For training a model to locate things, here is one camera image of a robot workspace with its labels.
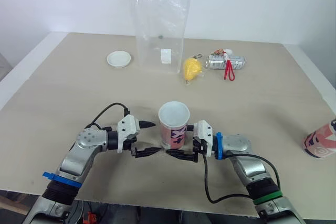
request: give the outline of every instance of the yellow toy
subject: yellow toy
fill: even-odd
[[[186,84],[188,84],[189,81],[195,79],[202,72],[202,64],[195,58],[189,58],[184,61],[183,69],[184,79]]]

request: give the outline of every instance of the white plate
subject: white plate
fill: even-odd
[[[131,55],[125,51],[115,51],[107,56],[107,63],[115,68],[126,67],[131,61]]]

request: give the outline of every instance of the paper cup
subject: paper cup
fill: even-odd
[[[182,102],[168,102],[159,109],[162,145],[165,149],[179,149],[184,145],[190,112]]]

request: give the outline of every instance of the cup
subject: cup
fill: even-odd
[[[182,102],[167,102],[159,109],[162,145],[165,149],[179,149],[184,145],[190,111]]]
[[[303,149],[316,158],[336,153],[336,119],[303,139]]]

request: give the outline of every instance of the silver can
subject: silver can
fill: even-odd
[[[230,61],[233,69],[241,69],[245,64],[245,58],[239,56],[231,56]],[[207,69],[225,69],[226,60],[223,55],[209,55],[205,61]]]

